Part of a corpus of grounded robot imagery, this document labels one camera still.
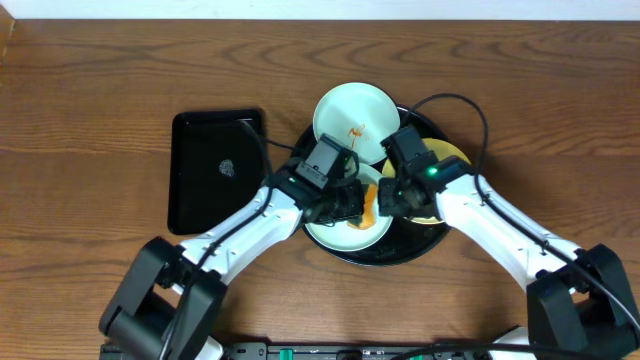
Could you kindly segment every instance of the wire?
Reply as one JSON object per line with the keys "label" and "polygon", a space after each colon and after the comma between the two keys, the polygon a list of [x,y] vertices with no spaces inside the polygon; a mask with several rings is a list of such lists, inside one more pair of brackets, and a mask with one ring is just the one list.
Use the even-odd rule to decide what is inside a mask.
{"label": "wire", "polygon": [[262,213],[269,206],[269,202],[271,201],[271,195],[273,194],[273,185],[270,183],[270,181],[271,181],[271,177],[273,175],[273,168],[271,167],[271,161],[269,160],[269,156],[267,154],[267,150],[266,150],[266,148],[264,146],[263,141],[260,139],[260,137],[255,132],[255,130],[249,124],[247,124],[244,121],[240,121],[240,123],[243,124],[246,127],[246,129],[248,130],[248,132],[255,137],[255,139],[256,139],[256,141],[258,143],[258,147],[260,148],[260,153],[262,155],[262,160],[264,161],[264,163],[265,163],[265,165],[267,167],[267,186],[269,188],[269,191],[267,192],[267,198],[265,199],[265,201],[263,202],[262,206],[260,207],[260,209],[258,211],[256,211],[255,213],[251,214],[251,216],[246,218],[240,224],[236,225],[231,230],[227,231],[224,235],[220,236],[220,238],[218,238],[216,241],[214,241],[211,244],[209,244],[209,246],[207,247],[207,250],[205,250],[205,252],[202,255],[202,257],[200,257],[200,260],[198,261],[198,263],[196,264],[196,267],[192,271],[193,276],[191,276],[191,278],[189,279],[189,282],[184,287],[184,291],[182,293],[182,296],[180,297],[180,300],[178,301],[178,306],[176,308],[175,316],[173,318],[173,321],[169,324],[169,327],[167,329],[166,338],[164,340],[164,343],[162,344],[162,350],[160,351],[160,355],[158,356],[159,360],[165,360],[169,356],[169,353],[170,353],[169,348],[170,348],[171,343],[172,343],[172,341],[173,341],[173,339],[175,337],[176,329],[178,328],[180,320],[183,318],[182,313],[184,312],[184,306],[185,306],[184,304],[187,303],[187,299],[189,297],[189,294],[191,293],[191,289],[193,288],[194,284],[202,276],[202,272],[201,272],[202,267],[206,263],[207,259],[209,259],[209,256],[211,256],[214,253],[214,251],[220,246],[220,244],[222,244],[231,235],[235,234],[238,230],[242,229],[244,226],[249,224],[251,221],[255,220],[258,216],[262,215]]}
{"label": "wire", "polygon": [[478,192],[478,195],[480,196],[481,201],[487,204],[491,208],[491,210],[493,210],[498,216],[500,216],[503,220],[505,220],[509,225],[513,226],[516,230],[520,231],[526,237],[531,239],[531,241],[533,241],[536,245],[540,246],[542,248],[542,251],[547,251],[551,255],[565,262],[572,270],[578,273],[578,275],[580,275],[585,281],[587,281],[593,287],[595,287],[596,289],[600,290],[603,294],[605,294],[612,302],[614,302],[622,310],[625,316],[629,319],[629,321],[631,322],[632,326],[635,329],[636,337],[640,336],[640,324],[638,323],[638,320],[633,315],[633,313],[622,303],[622,301],[613,293],[613,291],[611,291],[605,284],[603,284],[598,279],[596,279],[586,269],[584,269],[582,266],[577,264],[567,255],[563,254],[561,251],[551,246],[547,240],[544,240],[542,238],[542,236],[533,234],[527,228],[525,228],[524,226],[522,226],[521,224],[513,220],[511,217],[509,217],[507,214],[505,214],[500,208],[498,208],[498,206],[496,206],[493,203],[493,201],[491,201],[490,196],[485,194],[484,191],[482,191],[482,188],[480,187],[479,178],[480,178],[480,173],[482,171],[482,162],[484,160],[484,156],[487,151],[487,146],[489,144],[489,123],[487,122],[487,118],[484,115],[484,112],[482,111],[480,106],[478,106],[478,104],[476,104],[473,100],[459,94],[451,94],[451,93],[436,94],[436,95],[429,96],[428,98],[425,98],[419,101],[417,104],[415,104],[409,110],[409,112],[405,115],[405,118],[403,119],[403,121],[406,120],[406,118],[409,116],[409,113],[413,113],[420,106],[437,99],[461,100],[467,103],[468,105],[470,105],[471,107],[473,107],[478,113],[478,115],[480,116],[480,119],[482,120],[482,125],[484,129],[482,134],[482,147],[480,149],[480,153],[478,154],[478,158],[476,160],[476,167],[473,174],[473,182],[475,184],[476,191]]}
{"label": "wire", "polygon": [[422,122],[423,125],[430,129],[437,137],[439,137],[440,140],[449,141],[447,135],[442,132],[442,130],[440,130],[440,128],[436,126],[436,124],[424,114],[417,113],[415,110],[409,109],[408,107],[402,105],[399,105],[398,108],[406,111],[406,114],[402,116],[402,119],[400,121],[401,128],[409,125],[409,116],[413,114],[418,120]]}
{"label": "wire", "polygon": [[420,355],[434,355],[437,353],[449,352],[489,352],[489,351],[505,351],[515,353],[529,353],[540,356],[552,357],[553,359],[582,359],[582,360],[599,360],[601,358],[593,355],[583,354],[575,351],[562,350],[558,348],[540,346],[540,345],[514,345],[514,344],[451,344],[440,345],[434,344],[422,349],[406,352],[391,358],[391,360],[408,360],[412,357]]}
{"label": "wire", "polygon": [[273,141],[271,139],[267,139],[266,137],[262,137],[262,140],[264,140],[265,142],[267,142],[267,143],[269,143],[269,144],[271,144],[273,146],[277,146],[277,147],[280,147],[280,148],[283,148],[283,149],[288,149],[288,150],[291,150],[291,151],[302,151],[302,149],[297,148],[295,146],[285,145],[285,144],[282,144],[282,143],[279,143],[279,142],[275,142],[275,141]]}

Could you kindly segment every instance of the black plate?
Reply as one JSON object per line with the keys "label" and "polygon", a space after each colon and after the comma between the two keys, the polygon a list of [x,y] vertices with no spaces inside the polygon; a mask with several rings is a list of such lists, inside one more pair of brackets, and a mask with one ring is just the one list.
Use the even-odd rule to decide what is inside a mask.
{"label": "black plate", "polygon": [[[402,105],[397,105],[397,108],[400,119],[404,119],[408,109]],[[407,125],[415,127],[423,138],[448,141],[445,134],[429,118],[420,113],[409,115],[406,124],[402,124],[403,127]],[[316,143],[313,127],[309,126],[296,143],[296,148],[302,151],[294,151],[291,156],[306,157]],[[374,164],[373,167],[381,171],[385,161],[386,159]],[[389,230],[375,244],[362,250],[349,252],[329,249],[316,241],[306,227],[303,226],[302,229],[316,245],[342,260],[358,265],[389,266],[406,263],[425,254],[449,233],[451,227],[444,223],[421,225],[403,218],[395,218]]]}

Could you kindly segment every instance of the green connector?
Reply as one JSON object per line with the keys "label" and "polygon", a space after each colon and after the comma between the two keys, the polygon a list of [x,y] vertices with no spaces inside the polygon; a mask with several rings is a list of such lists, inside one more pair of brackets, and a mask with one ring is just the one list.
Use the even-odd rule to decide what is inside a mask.
{"label": "green connector", "polygon": [[280,350],[280,360],[293,360],[293,349]]}

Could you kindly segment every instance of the white plate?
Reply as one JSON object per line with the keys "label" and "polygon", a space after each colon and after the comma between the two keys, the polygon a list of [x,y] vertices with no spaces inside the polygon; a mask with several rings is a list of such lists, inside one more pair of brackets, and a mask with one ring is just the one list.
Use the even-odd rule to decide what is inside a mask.
{"label": "white plate", "polygon": [[[360,164],[358,179],[363,184],[378,184],[382,175],[369,165]],[[346,221],[334,226],[306,224],[309,234],[320,244],[332,250],[358,251],[375,244],[389,230],[393,217],[378,214],[378,198],[373,203],[373,214],[376,223],[366,230],[354,229]]]}
{"label": "white plate", "polygon": [[387,157],[380,141],[399,127],[400,115],[393,100],[384,91],[364,83],[331,89],[313,114],[316,140],[327,133],[355,150],[360,161],[369,165]]}

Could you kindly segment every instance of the yellow plate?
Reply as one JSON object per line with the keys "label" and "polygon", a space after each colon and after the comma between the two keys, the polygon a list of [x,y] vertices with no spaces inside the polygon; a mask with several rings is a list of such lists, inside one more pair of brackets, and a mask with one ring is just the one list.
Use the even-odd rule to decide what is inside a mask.
{"label": "yellow plate", "polygon": [[[458,149],[457,147],[449,144],[446,141],[442,141],[442,140],[438,140],[438,139],[422,139],[422,142],[424,143],[424,145],[427,147],[427,149],[432,150],[435,154],[436,157],[438,158],[438,160],[443,160],[448,158],[449,156],[455,155],[457,157],[459,157],[460,159],[466,161],[468,164],[471,164],[471,161],[469,161],[469,159],[467,158],[467,156],[460,151],[460,149]],[[396,170],[393,168],[393,165],[391,165],[391,161],[387,160],[384,163],[384,167],[382,168],[382,176],[384,177],[395,177],[396,176]],[[435,224],[439,224],[442,221],[436,219],[435,217],[431,217],[431,218],[413,218],[411,219],[412,222],[414,223],[418,223],[418,224],[424,224],[424,225],[435,225]]]}

